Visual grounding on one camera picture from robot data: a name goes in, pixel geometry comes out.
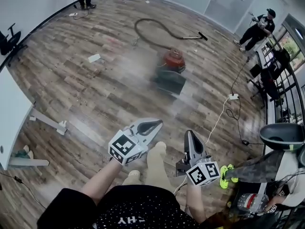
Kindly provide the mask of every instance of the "black cap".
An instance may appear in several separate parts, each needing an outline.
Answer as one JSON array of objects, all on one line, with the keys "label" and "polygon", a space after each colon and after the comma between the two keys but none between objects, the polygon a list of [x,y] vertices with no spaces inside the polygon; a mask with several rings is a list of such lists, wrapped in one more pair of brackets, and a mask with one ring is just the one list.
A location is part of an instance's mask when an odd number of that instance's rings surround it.
[{"label": "black cap", "polygon": [[268,11],[268,13],[269,13],[273,18],[276,17],[276,13],[275,13],[274,10],[272,10],[272,9],[267,9],[267,11]]}]

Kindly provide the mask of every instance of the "water bottle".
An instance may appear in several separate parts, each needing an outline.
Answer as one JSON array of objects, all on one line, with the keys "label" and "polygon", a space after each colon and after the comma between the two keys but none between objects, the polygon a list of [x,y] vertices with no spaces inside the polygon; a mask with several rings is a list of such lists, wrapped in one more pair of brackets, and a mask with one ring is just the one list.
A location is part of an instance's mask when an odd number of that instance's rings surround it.
[{"label": "water bottle", "polygon": [[266,194],[244,193],[238,199],[237,206],[240,210],[250,213],[262,213],[268,202]]}]

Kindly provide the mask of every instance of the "wooden floor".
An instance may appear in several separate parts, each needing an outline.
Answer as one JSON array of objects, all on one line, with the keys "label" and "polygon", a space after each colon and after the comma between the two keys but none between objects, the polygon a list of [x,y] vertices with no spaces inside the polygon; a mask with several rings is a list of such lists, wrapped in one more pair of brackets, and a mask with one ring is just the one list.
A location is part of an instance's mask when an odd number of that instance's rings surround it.
[{"label": "wooden floor", "polygon": [[[114,134],[132,121],[155,117],[164,126],[155,138],[167,144],[165,167],[173,186],[183,177],[175,177],[175,163],[183,157],[183,136],[193,129],[206,141],[230,94],[230,87],[246,56],[232,43],[233,36],[187,9],[162,0],[92,0],[97,8],[79,20],[68,17],[73,7],[56,15],[27,40],[29,46],[14,61],[10,72],[36,108],[57,122],[67,120],[65,136],[40,122],[27,121],[16,143],[16,150],[29,145],[35,158],[50,161],[48,167],[10,170],[28,185],[46,207],[63,187],[80,189],[109,160],[107,146]],[[196,35],[201,31],[208,41],[178,41],[154,24],[142,24],[148,37],[176,48],[185,56],[186,84],[175,98],[158,90],[150,82],[159,49],[138,40],[133,25],[139,18],[154,18],[174,33]],[[102,59],[89,63],[99,53]],[[259,142],[259,129],[265,113],[259,97],[253,102],[246,78],[253,62],[245,66],[234,92],[241,97],[240,128],[242,138]],[[239,102],[228,101],[226,108],[238,112]],[[237,122],[222,115],[207,145],[207,152],[219,166],[238,164],[261,154],[262,146],[244,146]],[[143,161],[129,164],[113,185],[118,185],[132,169],[145,179]],[[4,228],[35,228],[43,208],[24,185],[0,176],[0,223]],[[223,190],[218,182],[202,189],[208,216],[221,211],[233,185]],[[177,196],[185,203],[185,188]]]}]

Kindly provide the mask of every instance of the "table leg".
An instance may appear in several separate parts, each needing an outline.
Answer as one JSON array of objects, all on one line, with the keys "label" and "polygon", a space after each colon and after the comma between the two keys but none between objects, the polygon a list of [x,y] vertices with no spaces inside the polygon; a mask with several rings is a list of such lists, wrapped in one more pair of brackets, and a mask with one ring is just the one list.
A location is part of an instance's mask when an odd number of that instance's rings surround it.
[{"label": "table leg", "polygon": [[31,116],[36,117],[37,119],[43,121],[44,123],[47,123],[48,125],[54,127],[55,129],[57,129],[58,131],[60,131],[59,133],[64,135],[64,133],[67,131],[67,129],[60,125],[59,123],[51,120],[50,118],[48,118],[47,116],[45,116],[44,114],[40,113],[38,110],[36,109],[32,109]]},{"label": "table leg", "polygon": [[49,161],[46,159],[29,159],[11,157],[9,165],[11,166],[48,166]]}]

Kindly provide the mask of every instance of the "camouflage pants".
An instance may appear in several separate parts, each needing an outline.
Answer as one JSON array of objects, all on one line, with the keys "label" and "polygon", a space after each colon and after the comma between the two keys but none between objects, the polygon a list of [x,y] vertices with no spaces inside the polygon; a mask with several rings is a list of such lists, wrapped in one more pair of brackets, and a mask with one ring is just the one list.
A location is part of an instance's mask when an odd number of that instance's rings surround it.
[{"label": "camouflage pants", "polygon": [[239,178],[242,182],[264,183],[275,181],[284,151],[272,151],[262,157],[245,161],[233,170],[228,170],[225,179]]}]

